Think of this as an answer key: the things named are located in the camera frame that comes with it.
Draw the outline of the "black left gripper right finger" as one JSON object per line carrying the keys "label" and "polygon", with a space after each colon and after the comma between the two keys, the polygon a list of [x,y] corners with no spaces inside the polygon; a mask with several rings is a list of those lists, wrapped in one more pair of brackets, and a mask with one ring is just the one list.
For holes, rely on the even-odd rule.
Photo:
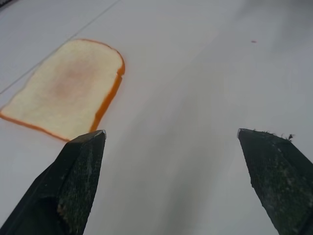
{"label": "black left gripper right finger", "polygon": [[240,128],[251,185],[279,235],[313,235],[313,163],[292,143]]}

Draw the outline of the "white bread slice orange crust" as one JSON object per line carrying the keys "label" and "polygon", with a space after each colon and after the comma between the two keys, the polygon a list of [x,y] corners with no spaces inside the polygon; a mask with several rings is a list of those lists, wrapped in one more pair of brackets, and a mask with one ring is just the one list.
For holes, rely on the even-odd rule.
{"label": "white bread slice orange crust", "polygon": [[59,47],[0,109],[0,118],[69,141],[97,129],[125,73],[122,55],[89,39]]}

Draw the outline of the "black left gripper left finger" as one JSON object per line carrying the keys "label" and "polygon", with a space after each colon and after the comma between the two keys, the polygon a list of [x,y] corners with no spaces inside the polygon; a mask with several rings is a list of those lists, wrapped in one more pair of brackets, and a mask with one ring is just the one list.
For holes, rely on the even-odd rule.
{"label": "black left gripper left finger", "polygon": [[83,235],[97,191],[105,130],[67,142],[31,184],[0,235]]}

